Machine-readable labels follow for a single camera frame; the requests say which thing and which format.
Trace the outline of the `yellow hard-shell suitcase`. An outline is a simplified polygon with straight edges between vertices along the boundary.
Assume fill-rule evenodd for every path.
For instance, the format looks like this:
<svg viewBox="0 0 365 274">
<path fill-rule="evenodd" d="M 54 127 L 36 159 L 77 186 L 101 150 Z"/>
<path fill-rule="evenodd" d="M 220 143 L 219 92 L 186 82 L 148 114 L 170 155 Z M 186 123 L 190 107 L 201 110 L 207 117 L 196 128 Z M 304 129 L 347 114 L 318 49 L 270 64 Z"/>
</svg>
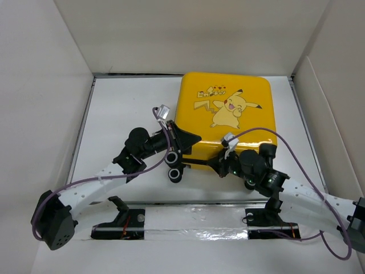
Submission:
<svg viewBox="0 0 365 274">
<path fill-rule="evenodd" d="M 222 138 L 231 132 L 238 139 L 234 151 L 258 151 L 260 145 L 277 149 L 273 98 L 268 80 L 259 76 L 189 72 L 181 80 L 175 123 L 199 135 L 191 155 L 171 152 L 166 162 L 168 177 L 178 183 L 183 176 L 183 158 L 208 160 L 224 149 Z"/>
</svg>

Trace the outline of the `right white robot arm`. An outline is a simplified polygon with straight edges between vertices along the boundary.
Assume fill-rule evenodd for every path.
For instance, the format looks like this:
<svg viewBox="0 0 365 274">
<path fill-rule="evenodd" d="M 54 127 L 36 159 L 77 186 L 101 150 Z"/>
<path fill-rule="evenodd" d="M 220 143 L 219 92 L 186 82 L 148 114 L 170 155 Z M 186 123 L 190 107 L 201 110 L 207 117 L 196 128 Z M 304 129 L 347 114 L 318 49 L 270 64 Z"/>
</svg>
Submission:
<svg viewBox="0 0 365 274">
<path fill-rule="evenodd" d="M 245 181 L 250 190 L 268 198 L 263 217 L 269 224 L 303 224 L 330 233 L 352 249 L 364 252 L 364 198 L 342 199 L 306 187 L 273 168 L 276 146 L 262 144 L 258 151 L 240 153 L 224 148 L 209 160 L 184 158 L 186 164 L 213 169 L 220 177 L 232 174 Z"/>
</svg>

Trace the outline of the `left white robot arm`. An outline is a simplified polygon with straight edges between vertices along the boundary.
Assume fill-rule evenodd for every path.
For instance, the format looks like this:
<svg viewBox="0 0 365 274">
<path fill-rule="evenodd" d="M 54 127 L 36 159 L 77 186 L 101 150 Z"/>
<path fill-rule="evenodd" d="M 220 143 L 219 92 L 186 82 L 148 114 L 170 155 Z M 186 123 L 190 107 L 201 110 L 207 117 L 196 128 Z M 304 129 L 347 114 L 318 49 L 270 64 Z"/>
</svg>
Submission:
<svg viewBox="0 0 365 274">
<path fill-rule="evenodd" d="M 112 163 L 93 178 L 70 183 L 58 190 L 41 194 L 31 218 L 33 236 L 57 250 L 74 235 L 78 225 L 76 217 L 93 201 L 123 183 L 152 171 L 165 159 L 147 167 L 144 159 L 159 152 L 180 156 L 201 141 L 201 136 L 180 129 L 174 121 L 160 123 L 161 130 L 149 135 L 142 127 L 134 128 L 124 148 Z"/>
</svg>

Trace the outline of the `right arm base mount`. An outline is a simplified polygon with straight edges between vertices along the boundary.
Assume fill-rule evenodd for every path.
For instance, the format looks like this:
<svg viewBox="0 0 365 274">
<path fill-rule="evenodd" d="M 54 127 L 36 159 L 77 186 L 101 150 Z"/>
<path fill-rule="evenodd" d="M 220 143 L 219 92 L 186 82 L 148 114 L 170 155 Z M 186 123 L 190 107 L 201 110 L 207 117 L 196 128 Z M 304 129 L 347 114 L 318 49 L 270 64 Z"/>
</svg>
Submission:
<svg viewBox="0 0 365 274">
<path fill-rule="evenodd" d="M 297 223 L 286 223 L 278 215 L 280 202 L 270 198 L 265 205 L 245 209 L 242 222 L 247 225 L 248 239 L 301 239 Z"/>
</svg>

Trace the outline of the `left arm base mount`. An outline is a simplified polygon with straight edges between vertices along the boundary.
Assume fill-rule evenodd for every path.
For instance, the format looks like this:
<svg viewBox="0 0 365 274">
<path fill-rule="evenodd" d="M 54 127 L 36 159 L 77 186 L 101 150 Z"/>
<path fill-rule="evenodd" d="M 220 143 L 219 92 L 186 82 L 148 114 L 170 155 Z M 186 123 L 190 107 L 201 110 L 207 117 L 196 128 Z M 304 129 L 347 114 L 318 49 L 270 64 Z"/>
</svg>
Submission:
<svg viewBox="0 0 365 274">
<path fill-rule="evenodd" d="M 144 240 L 145 209 L 132 208 L 121 198 L 111 196 L 118 214 L 111 222 L 104 222 L 92 227 L 91 238 L 94 240 Z"/>
</svg>

